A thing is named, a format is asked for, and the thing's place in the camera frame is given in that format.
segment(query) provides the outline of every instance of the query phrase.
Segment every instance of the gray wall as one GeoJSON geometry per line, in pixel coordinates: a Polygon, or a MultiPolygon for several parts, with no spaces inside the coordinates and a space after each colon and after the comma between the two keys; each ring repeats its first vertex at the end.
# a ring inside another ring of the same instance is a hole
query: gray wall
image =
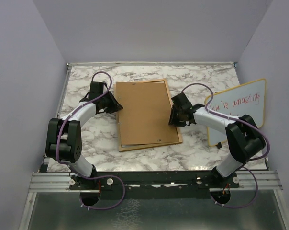
{"type": "Polygon", "coordinates": [[[277,169],[289,206],[289,0],[274,0],[237,68],[245,83],[267,79],[266,123],[269,164],[277,169]]]}
{"type": "Polygon", "coordinates": [[[33,0],[67,62],[238,61],[272,0],[33,0]]]}
{"type": "Polygon", "coordinates": [[[65,61],[31,0],[0,0],[0,230],[17,229],[65,61]]]}

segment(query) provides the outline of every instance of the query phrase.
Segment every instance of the gray floor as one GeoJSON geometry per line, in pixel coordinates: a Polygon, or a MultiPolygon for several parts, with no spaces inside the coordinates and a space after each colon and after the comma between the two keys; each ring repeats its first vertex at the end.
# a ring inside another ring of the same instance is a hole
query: gray floor
{"type": "MultiPolygon", "coordinates": [[[[229,205],[242,205],[254,191],[233,191],[229,205]]],[[[116,201],[101,201],[108,206],[116,201]]],[[[30,230],[284,230],[272,190],[260,191],[242,209],[222,208],[212,200],[124,200],[107,211],[81,208],[78,194],[39,194],[30,230]]]]}

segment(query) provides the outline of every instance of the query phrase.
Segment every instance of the cable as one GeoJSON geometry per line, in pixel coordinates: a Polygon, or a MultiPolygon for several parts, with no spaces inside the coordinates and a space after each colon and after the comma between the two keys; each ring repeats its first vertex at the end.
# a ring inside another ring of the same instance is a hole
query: cable
{"type": "Polygon", "coordinates": [[[247,123],[246,121],[243,121],[243,120],[240,120],[240,119],[238,119],[238,118],[230,117],[230,116],[227,116],[227,115],[225,115],[225,114],[218,113],[218,112],[215,112],[215,111],[213,111],[213,110],[210,110],[210,109],[208,108],[208,105],[211,103],[211,101],[212,101],[212,99],[213,99],[213,92],[212,92],[211,88],[208,87],[208,86],[205,85],[205,84],[202,84],[202,83],[192,83],[192,84],[189,84],[188,86],[186,86],[186,87],[182,90],[182,92],[184,92],[188,87],[190,87],[190,86],[192,86],[192,85],[201,85],[201,86],[204,86],[205,88],[207,88],[207,89],[211,92],[211,98],[209,99],[209,101],[208,101],[208,102],[206,103],[206,105],[205,105],[205,110],[206,110],[208,113],[211,113],[211,114],[214,114],[214,115],[216,115],[216,116],[219,116],[219,117],[222,117],[222,118],[226,118],[226,119],[229,119],[229,120],[232,120],[232,121],[238,121],[238,122],[240,122],[240,123],[243,123],[244,125],[249,126],[250,128],[252,128],[252,129],[254,129],[255,131],[257,131],[261,136],[263,136],[263,138],[264,138],[264,140],[265,140],[265,142],[266,142],[266,144],[267,144],[267,150],[266,150],[265,154],[263,154],[263,155],[260,156],[260,157],[255,157],[255,158],[249,159],[248,162],[249,162],[249,161],[255,161],[255,160],[259,160],[259,159],[265,158],[265,157],[269,154],[269,152],[270,152],[270,142],[268,141],[268,138],[266,137],[266,135],[265,135],[262,131],[260,131],[257,127],[255,127],[255,126],[247,123]]]}
{"type": "MultiPolygon", "coordinates": [[[[81,106],[77,107],[77,108],[63,121],[63,124],[62,124],[62,126],[61,126],[61,128],[60,128],[60,130],[59,130],[58,136],[57,136],[57,143],[56,143],[56,161],[57,161],[58,163],[60,163],[60,164],[68,165],[68,163],[62,162],[62,161],[59,159],[59,144],[60,144],[60,138],[61,138],[61,136],[62,136],[62,134],[63,134],[64,126],[65,126],[65,124],[67,123],[67,121],[68,121],[71,117],[73,117],[73,115],[74,115],[78,110],[80,110],[80,109],[83,108],[84,106],[86,106],[86,105],[88,105],[88,104],[90,104],[90,103],[92,103],[92,102],[100,99],[100,98],[103,97],[105,94],[107,94],[107,93],[109,92],[109,90],[111,89],[112,79],[111,79],[111,76],[110,76],[107,72],[104,72],[104,71],[96,72],[96,73],[92,76],[91,81],[93,81],[94,77],[95,77],[97,74],[99,74],[99,73],[106,74],[106,75],[109,77],[109,79],[110,79],[110,86],[109,86],[109,88],[107,88],[107,90],[106,90],[103,94],[101,94],[100,96],[98,96],[98,97],[92,99],[91,101],[88,101],[88,102],[82,104],[81,106]]],[[[111,209],[111,208],[113,208],[113,207],[118,206],[118,205],[123,201],[124,196],[125,196],[125,187],[124,187],[123,181],[122,181],[118,176],[106,175],[106,176],[98,176],[98,177],[86,177],[86,176],[83,176],[83,175],[79,174],[78,172],[74,172],[74,173],[77,174],[78,176],[83,177],[84,179],[87,179],[87,180],[96,180],[96,179],[101,179],[101,178],[105,178],[105,177],[114,177],[114,178],[117,178],[117,179],[121,182],[121,184],[122,184],[122,186],[123,186],[123,195],[122,195],[121,199],[120,199],[115,205],[112,205],[112,206],[110,206],[110,207],[90,207],[90,206],[84,205],[83,202],[82,202],[82,200],[80,200],[80,202],[82,203],[82,206],[85,206],[85,207],[87,207],[88,209],[107,210],[107,209],[111,209]]]]}
{"type": "Polygon", "coordinates": [[[226,207],[226,208],[238,209],[238,208],[248,207],[248,206],[250,206],[251,204],[253,204],[253,203],[255,202],[255,200],[256,200],[256,198],[257,198],[257,196],[258,196],[258,183],[257,183],[257,179],[256,179],[254,173],[252,173],[251,170],[247,169],[246,167],[242,167],[242,168],[248,170],[248,171],[251,173],[251,175],[253,176],[253,178],[254,178],[255,185],[256,185],[256,191],[255,191],[255,196],[253,197],[253,199],[252,199],[248,204],[246,204],[246,205],[241,205],[241,206],[235,206],[235,207],[233,207],[233,206],[229,206],[229,205],[220,204],[220,203],[218,203],[218,202],[211,196],[211,198],[214,200],[215,204],[217,204],[217,205],[219,205],[219,206],[222,206],[222,207],[226,207]]]}

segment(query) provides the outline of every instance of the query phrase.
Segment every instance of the wooden board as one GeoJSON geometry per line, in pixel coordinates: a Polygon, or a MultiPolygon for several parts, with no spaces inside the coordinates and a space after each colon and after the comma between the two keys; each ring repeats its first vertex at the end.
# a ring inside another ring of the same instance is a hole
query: wooden board
{"type": "MultiPolygon", "coordinates": [[[[166,79],[156,79],[156,80],[146,80],[146,81],[138,81],[138,82],[132,82],[131,84],[133,83],[146,83],[146,82],[155,82],[156,84],[158,84],[158,86],[156,86],[156,88],[160,88],[162,85],[166,88],[166,89],[163,89],[163,90],[166,90],[164,92],[164,96],[167,98],[167,101],[166,103],[168,102],[169,103],[169,108],[171,108],[171,105],[172,105],[172,100],[171,100],[171,95],[170,95],[170,91],[169,91],[169,87],[168,87],[168,83],[166,81],[166,79]]],[[[118,100],[118,102],[120,103],[120,98],[121,96],[118,96],[118,90],[117,90],[117,87],[116,85],[114,85],[114,95],[116,97],[116,99],[118,100]]],[[[168,117],[170,116],[170,110],[166,113],[164,113],[165,116],[167,117],[167,120],[168,120],[168,117]]],[[[175,141],[165,141],[163,143],[161,143],[161,141],[157,141],[156,143],[150,143],[150,144],[130,144],[130,145],[127,145],[126,143],[127,142],[124,142],[122,143],[122,135],[121,135],[121,126],[120,126],[120,118],[118,116],[118,113],[116,113],[116,119],[117,119],[117,132],[118,132],[118,145],[119,145],[119,151],[129,151],[129,150],[138,150],[138,149],[145,149],[145,148],[152,148],[152,147],[158,147],[158,146],[164,146],[164,145],[172,145],[172,144],[179,144],[179,143],[182,143],[182,136],[181,136],[181,133],[180,133],[180,130],[178,127],[174,127],[174,126],[168,126],[166,127],[167,128],[170,128],[170,129],[174,129],[175,131],[175,137],[174,140],[175,141]]],[[[152,137],[152,140],[158,140],[158,138],[156,137],[152,137]]]]}
{"type": "MultiPolygon", "coordinates": [[[[209,108],[233,116],[250,115],[257,127],[264,124],[266,79],[261,78],[214,94],[209,108]]],[[[207,127],[209,146],[227,140],[226,135],[207,127]]]]}

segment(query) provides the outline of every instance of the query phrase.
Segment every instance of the wooden frame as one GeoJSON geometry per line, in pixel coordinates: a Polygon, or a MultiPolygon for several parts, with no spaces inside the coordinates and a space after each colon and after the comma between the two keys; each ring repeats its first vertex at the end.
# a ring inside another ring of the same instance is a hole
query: wooden frame
{"type": "MultiPolygon", "coordinates": [[[[167,90],[167,94],[169,97],[170,104],[172,106],[173,102],[171,100],[171,94],[168,86],[168,82],[165,78],[161,79],[154,79],[154,80],[142,80],[142,81],[137,81],[137,82],[164,82],[167,90]]],[[[117,93],[116,93],[116,85],[114,85],[114,95],[115,98],[117,98],[117,93]]],[[[153,147],[159,147],[159,146],[165,146],[165,145],[174,145],[174,144],[180,144],[183,142],[181,132],[179,130],[179,127],[177,128],[177,133],[178,133],[178,142],[170,142],[170,143],[162,143],[162,144],[144,144],[144,145],[134,145],[134,146],[122,146],[121,144],[121,138],[120,138],[120,126],[119,126],[119,116],[118,112],[116,113],[116,125],[117,125],[117,136],[118,136],[118,149],[119,152],[124,152],[124,151],[131,151],[131,150],[141,150],[141,149],[147,149],[147,148],[153,148],[153,147]]]]}

